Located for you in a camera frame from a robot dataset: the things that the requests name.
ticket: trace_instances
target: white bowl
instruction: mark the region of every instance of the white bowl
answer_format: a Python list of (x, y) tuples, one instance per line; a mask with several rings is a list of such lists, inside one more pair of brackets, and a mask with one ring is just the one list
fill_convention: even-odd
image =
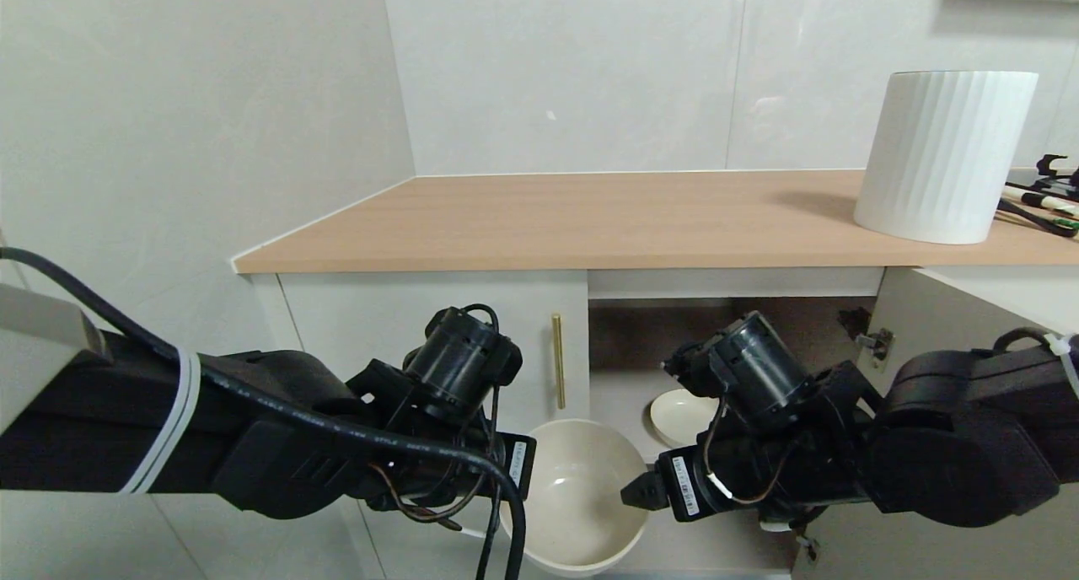
[(653, 400), (648, 417), (664, 443), (686, 446), (697, 443), (699, 431), (708, 430), (718, 406), (716, 399), (694, 397), (685, 388), (675, 388)]
[[(647, 470), (628, 439), (590, 419), (536, 427), (536, 458), (524, 500), (524, 554), (565, 578), (599, 574), (640, 540), (647, 511), (622, 503), (619, 492)], [(502, 529), (509, 533), (502, 503)]]

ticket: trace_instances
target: white ribbed vase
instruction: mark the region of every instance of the white ribbed vase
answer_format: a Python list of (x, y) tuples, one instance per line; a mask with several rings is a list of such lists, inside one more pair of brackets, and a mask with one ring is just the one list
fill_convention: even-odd
[(892, 74), (855, 222), (916, 241), (982, 243), (1037, 84), (1035, 72)]

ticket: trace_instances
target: white tile wall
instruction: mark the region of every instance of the white tile wall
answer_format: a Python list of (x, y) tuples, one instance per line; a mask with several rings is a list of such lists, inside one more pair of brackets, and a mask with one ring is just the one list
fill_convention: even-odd
[[(274, 348), (229, 258), (413, 174), (384, 0), (3, 0), (0, 17), (4, 237), (173, 342)], [(0, 578), (370, 569), (363, 520), (337, 508), (275, 522), (216, 496), (158, 505), (4, 493)]]
[(386, 0), (420, 174), (721, 168), (742, 0)]
[(1015, 162), (1033, 164), (1051, 150), (1079, 153), (1069, 149), (1079, 146), (1074, 5), (387, 4), (416, 169), (424, 176), (863, 168), (888, 75), (911, 69), (1039, 72)]
[(1071, 69), (1056, 109), (1056, 118), (1053, 119), (1046, 151), (1070, 154), (1070, 165), (1079, 162), (1079, 51), (1071, 59)]
[(747, 0), (729, 168), (863, 168), (888, 75), (1033, 70), (1015, 156), (1044, 153), (1079, 10), (979, 0)]

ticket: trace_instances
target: white plate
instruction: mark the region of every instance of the white plate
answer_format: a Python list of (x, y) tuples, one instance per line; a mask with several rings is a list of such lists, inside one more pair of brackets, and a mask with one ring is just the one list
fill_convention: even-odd
[(685, 388), (678, 388), (656, 397), (648, 406), (648, 417), (667, 445), (694, 445), (697, 433), (708, 430), (719, 406), (716, 399), (694, 397)]

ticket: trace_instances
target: cabinet door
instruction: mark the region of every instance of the cabinet door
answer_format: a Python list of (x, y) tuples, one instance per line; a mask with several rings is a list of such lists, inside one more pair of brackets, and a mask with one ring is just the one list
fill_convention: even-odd
[[(423, 328), (448, 306), (490, 304), (504, 334), (520, 346), (524, 364), (503, 388), (498, 427), (527, 433), (559, 418), (588, 417), (588, 287), (584, 272), (282, 274), (304, 350), (342, 379), (370, 358), (399, 365), (423, 342)], [(562, 318), (565, 408), (555, 385), (551, 315)], [(476, 500), (455, 519), (482, 530), (490, 500)], [(360, 506), (379, 563), (388, 579), (470, 578), (480, 540), (398, 513)], [(500, 577), (508, 539), (500, 530), (489, 566)], [(523, 578), (547, 578), (525, 563)]]
[[(1079, 292), (1079, 281), (1074, 287)], [(871, 331), (888, 328), (896, 334), (894, 343), (886, 361), (863, 353), (859, 369), (886, 392), (901, 365), (917, 354), (988, 348), (1013, 327), (1048, 322), (1010, 304), (1007, 300), (1013, 295), (997, 294), (964, 288), (928, 270), (888, 270)], [(832, 507), (807, 531), (820, 542), (819, 557), (814, 563), (800, 553), (793, 576), (806, 580), (1071, 578), (1079, 569), (1075, 487), (1064, 486), (1060, 496), (1025, 515), (980, 529), (940, 525), (914, 513), (883, 515), (872, 503)]]

